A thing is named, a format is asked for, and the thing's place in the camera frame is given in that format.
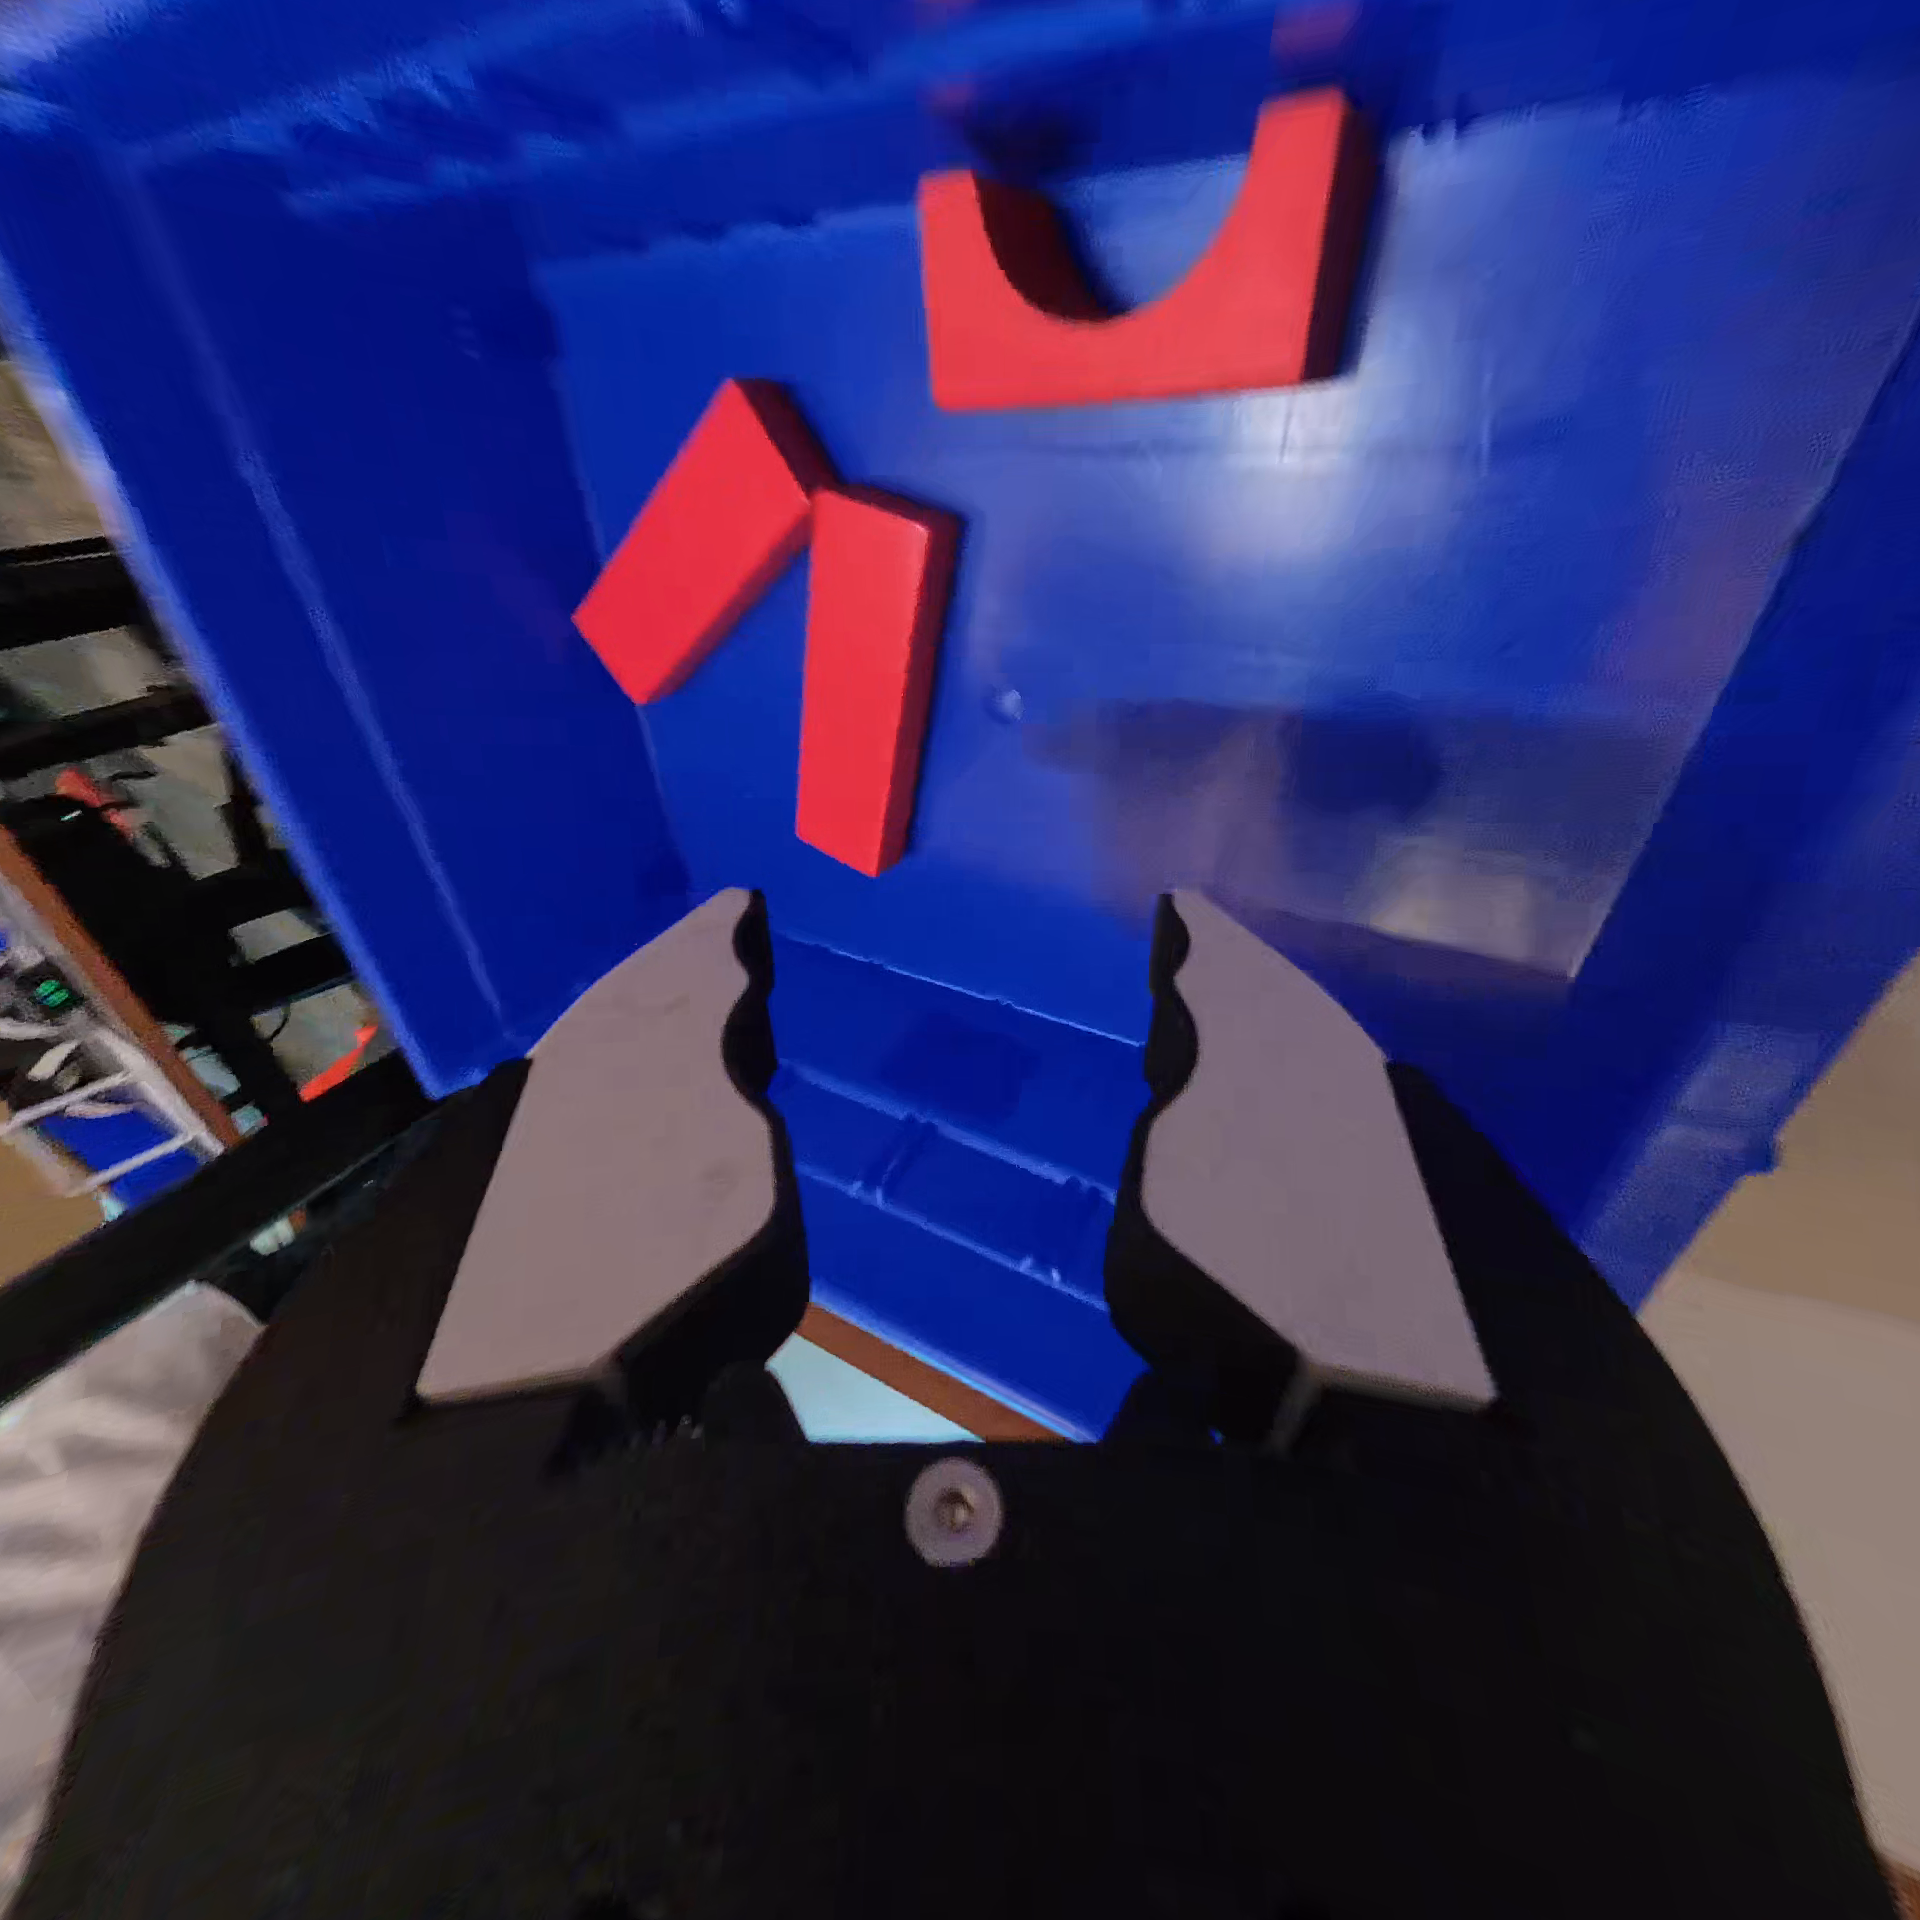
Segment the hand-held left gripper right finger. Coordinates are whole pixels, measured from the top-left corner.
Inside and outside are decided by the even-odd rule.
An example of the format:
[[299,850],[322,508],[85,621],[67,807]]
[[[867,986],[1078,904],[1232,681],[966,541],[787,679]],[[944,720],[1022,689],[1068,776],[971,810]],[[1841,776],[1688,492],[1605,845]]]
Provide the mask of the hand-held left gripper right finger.
[[1147,1102],[1102,1261],[1173,1414],[1288,1445],[1330,1392],[1483,1413],[1495,1383],[1388,1064],[1210,898],[1154,910]]

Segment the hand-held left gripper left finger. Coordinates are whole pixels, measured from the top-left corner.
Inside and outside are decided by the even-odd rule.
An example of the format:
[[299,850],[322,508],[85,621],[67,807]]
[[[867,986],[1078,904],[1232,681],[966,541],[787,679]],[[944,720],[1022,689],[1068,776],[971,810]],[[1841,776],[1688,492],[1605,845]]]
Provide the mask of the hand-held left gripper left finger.
[[801,1428],[768,1371],[810,1303],[771,988],[764,901],[726,887],[533,1045],[423,1407],[570,1392],[623,1428]]

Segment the red plank block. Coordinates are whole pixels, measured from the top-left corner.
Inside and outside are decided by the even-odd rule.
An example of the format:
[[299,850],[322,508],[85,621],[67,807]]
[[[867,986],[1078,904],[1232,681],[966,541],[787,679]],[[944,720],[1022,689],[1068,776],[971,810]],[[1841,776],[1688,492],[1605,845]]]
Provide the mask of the red plank block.
[[807,541],[835,483],[824,449],[776,381],[722,381],[643,502],[575,626],[636,705],[676,693]]
[[909,846],[960,541],[900,496],[811,499],[794,832],[861,877]]

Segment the blue bin with printed tag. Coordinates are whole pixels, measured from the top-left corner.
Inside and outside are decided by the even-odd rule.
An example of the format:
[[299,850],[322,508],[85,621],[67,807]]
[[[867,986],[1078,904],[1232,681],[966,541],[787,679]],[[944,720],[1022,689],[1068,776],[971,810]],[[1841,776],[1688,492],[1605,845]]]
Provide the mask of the blue bin with printed tag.
[[[3,5],[3,340],[419,1081],[764,897],[815,1296],[1055,1428],[1149,923],[1214,898],[1628,1305],[1915,951],[1915,5]],[[915,194],[1157,301],[1259,110],[1333,375],[948,415]],[[962,526],[915,843],[794,833],[806,566],[570,614],[726,378]]]

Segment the red arch block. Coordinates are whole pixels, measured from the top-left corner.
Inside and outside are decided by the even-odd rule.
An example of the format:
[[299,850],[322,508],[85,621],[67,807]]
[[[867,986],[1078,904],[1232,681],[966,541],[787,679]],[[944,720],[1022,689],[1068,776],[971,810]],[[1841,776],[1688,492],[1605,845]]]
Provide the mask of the red arch block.
[[1071,410],[1305,386],[1344,350],[1379,166],[1333,89],[1259,110],[1236,200],[1157,301],[1094,295],[1038,194],[972,171],[916,182],[932,402],[948,415]]

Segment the person's white shirt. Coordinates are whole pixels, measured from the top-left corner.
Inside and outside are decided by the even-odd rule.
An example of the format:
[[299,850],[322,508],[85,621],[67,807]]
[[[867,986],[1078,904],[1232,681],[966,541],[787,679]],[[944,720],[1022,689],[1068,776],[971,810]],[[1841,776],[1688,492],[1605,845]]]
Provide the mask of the person's white shirt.
[[40,1790],[131,1557],[260,1332],[190,1285],[3,1407],[3,1807]]

